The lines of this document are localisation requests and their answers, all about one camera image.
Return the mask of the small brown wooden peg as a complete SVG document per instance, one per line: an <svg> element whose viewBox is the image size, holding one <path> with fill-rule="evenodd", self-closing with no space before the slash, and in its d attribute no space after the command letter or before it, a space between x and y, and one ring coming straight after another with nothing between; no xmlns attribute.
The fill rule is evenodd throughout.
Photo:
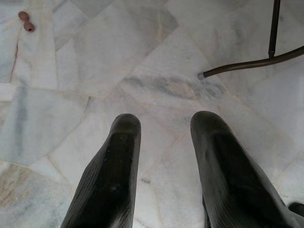
<svg viewBox="0 0 304 228"><path fill-rule="evenodd" d="M29 21L29 14L25 11L20 11L18 13L18 17L21 21L23 21L23 28L27 32L34 32L35 27L34 25Z"/></svg>

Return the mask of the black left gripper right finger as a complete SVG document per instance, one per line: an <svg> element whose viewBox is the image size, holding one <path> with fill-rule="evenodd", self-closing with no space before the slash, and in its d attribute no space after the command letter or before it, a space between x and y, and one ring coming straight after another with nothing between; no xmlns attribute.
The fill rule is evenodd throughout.
<svg viewBox="0 0 304 228"><path fill-rule="evenodd" d="M261 167L224 120L209 111L191 119L199 169L204 228L300 228Z"/></svg>

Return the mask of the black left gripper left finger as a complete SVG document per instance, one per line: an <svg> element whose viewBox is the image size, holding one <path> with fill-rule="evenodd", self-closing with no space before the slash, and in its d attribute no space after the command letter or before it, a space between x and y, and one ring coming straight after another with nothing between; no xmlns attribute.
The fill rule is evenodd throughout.
<svg viewBox="0 0 304 228"><path fill-rule="evenodd" d="M86 166L60 228L132 228L141 123L117 116L103 146Z"/></svg>

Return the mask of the black robot foot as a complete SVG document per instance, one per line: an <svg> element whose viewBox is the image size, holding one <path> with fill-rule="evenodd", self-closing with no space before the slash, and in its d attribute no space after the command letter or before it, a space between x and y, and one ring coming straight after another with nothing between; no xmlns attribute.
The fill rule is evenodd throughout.
<svg viewBox="0 0 304 228"><path fill-rule="evenodd" d="M304 217L304 204L299 202L293 202L288 206L288 208L295 214Z"/></svg>

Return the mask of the brown metal chair leg frame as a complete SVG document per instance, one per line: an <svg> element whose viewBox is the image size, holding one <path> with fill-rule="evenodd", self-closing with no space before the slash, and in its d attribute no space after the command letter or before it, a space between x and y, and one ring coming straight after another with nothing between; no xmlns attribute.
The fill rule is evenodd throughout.
<svg viewBox="0 0 304 228"><path fill-rule="evenodd" d="M197 75L198 79L208 78L208 77L211 77L211 76L214 76L217 74L221 74L221 73L225 73L225 72L229 72L229 71L266 67L266 66L282 63L282 62L285 62L285 61L291 60L293 58L304 55L304 46L301 46L292 51L275 56L277 32L278 32L278 24L279 24L279 16L280 16L280 5L281 5L281 0L274 0L269 46L268 46L268 58L220 66L220 67L217 67L217 68L205 71L205 72L198 73L198 75Z"/></svg>

